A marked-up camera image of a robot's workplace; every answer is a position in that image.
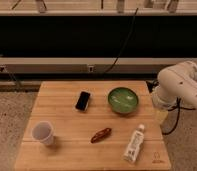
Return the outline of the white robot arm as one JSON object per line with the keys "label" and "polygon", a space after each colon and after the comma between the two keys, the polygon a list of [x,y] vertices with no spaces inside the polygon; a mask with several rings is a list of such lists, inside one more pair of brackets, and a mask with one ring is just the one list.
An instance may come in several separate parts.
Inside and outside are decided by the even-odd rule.
{"label": "white robot arm", "polygon": [[185,61],[162,69],[158,75],[158,86],[151,98],[154,106],[161,110],[171,108],[178,98],[197,109],[197,64]]}

